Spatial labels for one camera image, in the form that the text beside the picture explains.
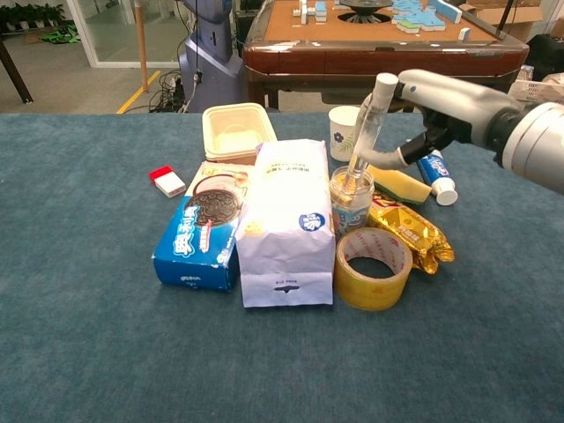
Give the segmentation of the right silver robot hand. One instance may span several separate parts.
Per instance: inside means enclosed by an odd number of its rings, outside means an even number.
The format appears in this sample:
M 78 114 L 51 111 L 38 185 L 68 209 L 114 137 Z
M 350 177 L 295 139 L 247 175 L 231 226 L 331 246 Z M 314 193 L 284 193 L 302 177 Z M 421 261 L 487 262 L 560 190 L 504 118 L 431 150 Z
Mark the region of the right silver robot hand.
M 433 150 L 457 141 L 501 154 L 525 107 L 506 93 L 427 70 L 404 70 L 396 84 L 375 88 L 356 123 L 355 155 L 382 170 L 406 168 Z M 384 101 L 404 100 L 418 108 L 425 131 L 392 152 L 374 149 L 383 125 Z

